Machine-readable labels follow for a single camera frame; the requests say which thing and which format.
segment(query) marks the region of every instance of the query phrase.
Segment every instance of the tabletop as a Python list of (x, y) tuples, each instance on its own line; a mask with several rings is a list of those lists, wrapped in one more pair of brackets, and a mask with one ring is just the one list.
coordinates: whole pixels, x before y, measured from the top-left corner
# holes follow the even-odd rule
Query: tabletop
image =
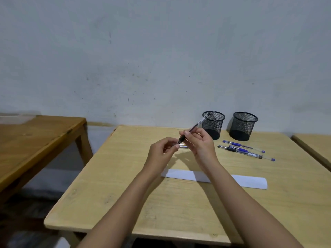
[(23, 124), (0, 124), (0, 192), (85, 123), (80, 117), (36, 116)]
[[(119, 126), (49, 212), (46, 227), (91, 230), (141, 170), (150, 144), (167, 136), (178, 137), (178, 132), (177, 128)], [(215, 146), (223, 139), (231, 141), (226, 131), (221, 131)], [(245, 144), (266, 150), (276, 161), (216, 148), (220, 163), (233, 175), (266, 178), (267, 190), (244, 189), (305, 247), (330, 247), (331, 173), (282, 133), (253, 132)], [(176, 152), (168, 167), (200, 171), (187, 149)], [(133, 235), (242, 242), (210, 183), (172, 178), (157, 182)]]
[(331, 135), (297, 133), (292, 139), (331, 171)]

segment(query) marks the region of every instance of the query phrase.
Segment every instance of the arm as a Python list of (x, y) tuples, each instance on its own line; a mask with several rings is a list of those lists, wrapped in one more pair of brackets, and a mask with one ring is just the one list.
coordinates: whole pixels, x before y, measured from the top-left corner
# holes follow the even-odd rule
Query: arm
[(229, 217), (249, 247), (302, 247), (295, 237), (255, 201), (219, 163), (213, 139), (204, 129), (185, 134), (184, 143), (212, 182)]
[(151, 145), (143, 169), (77, 248), (120, 247), (134, 226), (147, 189), (178, 150), (178, 139), (166, 137)]

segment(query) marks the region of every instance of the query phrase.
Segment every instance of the hand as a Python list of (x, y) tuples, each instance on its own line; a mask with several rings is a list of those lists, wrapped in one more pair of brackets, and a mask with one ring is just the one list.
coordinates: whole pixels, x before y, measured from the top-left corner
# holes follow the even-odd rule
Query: hand
[(204, 129), (195, 128), (191, 133), (184, 130), (180, 131), (179, 134), (185, 135), (186, 139), (183, 142), (193, 152), (195, 160), (203, 172), (206, 173), (209, 164), (218, 163), (214, 141)]
[(147, 172), (153, 178), (160, 175), (172, 155), (178, 151), (177, 141), (176, 138), (166, 137), (152, 144), (142, 171)]

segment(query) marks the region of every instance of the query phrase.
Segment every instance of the black mesh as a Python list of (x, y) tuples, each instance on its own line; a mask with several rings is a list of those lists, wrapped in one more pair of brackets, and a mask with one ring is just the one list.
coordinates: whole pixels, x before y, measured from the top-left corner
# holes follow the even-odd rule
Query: black mesh
[(205, 116), (208, 112), (210, 112), (211, 115), (202, 123), (202, 128), (208, 132), (213, 140), (217, 140), (219, 139), (225, 116), (217, 111), (205, 111), (202, 113), (202, 116)]
[(238, 141), (247, 141), (257, 120), (258, 118), (251, 113), (235, 112), (229, 132), (230, 137)]

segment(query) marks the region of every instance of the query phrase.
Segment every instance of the light wood table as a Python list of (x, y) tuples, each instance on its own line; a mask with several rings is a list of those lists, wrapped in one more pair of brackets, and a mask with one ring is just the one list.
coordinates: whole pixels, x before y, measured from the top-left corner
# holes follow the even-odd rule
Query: light wood table
[(57, 116), (36, 116), (24, 124), (0, 124), (0, 203), (73, 141), (87, 164), (93, 154), (85, 124), (85, 118)]
[[(178, 131), (119, 126), (49, 212), (46, 227), (87, 233), (141, 170), (150, 144), (167, 136), (178, 137)], [(215, 146), (223, 139), (231, 140), (226, 131), (221, 132)], [(330, 247), (331, 173), (284, 134), (253, 132), (245, 144), (263, 148), (276, 161), (216, 148), (221, 164), (231, 174), (266, 178), (267, 190), (245, 190), (305, 247)], [(176, 152), (169, 167), (200, 170), (187, 149)], [(159, 186), (147, 198), (133, 236), (242, 242), (210, 183), (171, 178), (157, 182)]]
[(294, 134), (292, 140), (331, 171), (331, 135)]

